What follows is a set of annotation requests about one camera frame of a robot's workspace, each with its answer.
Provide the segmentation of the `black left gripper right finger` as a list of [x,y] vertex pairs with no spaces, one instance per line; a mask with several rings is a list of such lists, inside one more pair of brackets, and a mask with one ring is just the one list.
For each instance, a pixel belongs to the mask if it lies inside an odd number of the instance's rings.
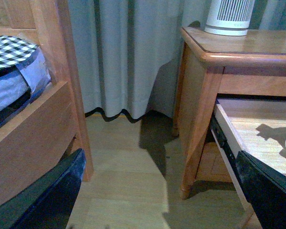
[[264,229],[286,229],[286,176],[239,151],[235,160],[240,186]]

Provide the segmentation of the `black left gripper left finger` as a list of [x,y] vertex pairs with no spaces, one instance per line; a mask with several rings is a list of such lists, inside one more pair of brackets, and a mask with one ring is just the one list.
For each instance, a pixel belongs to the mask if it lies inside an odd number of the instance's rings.
[[0,206],[0,229],[65,229],[77,199],[86,158],[77,149]]

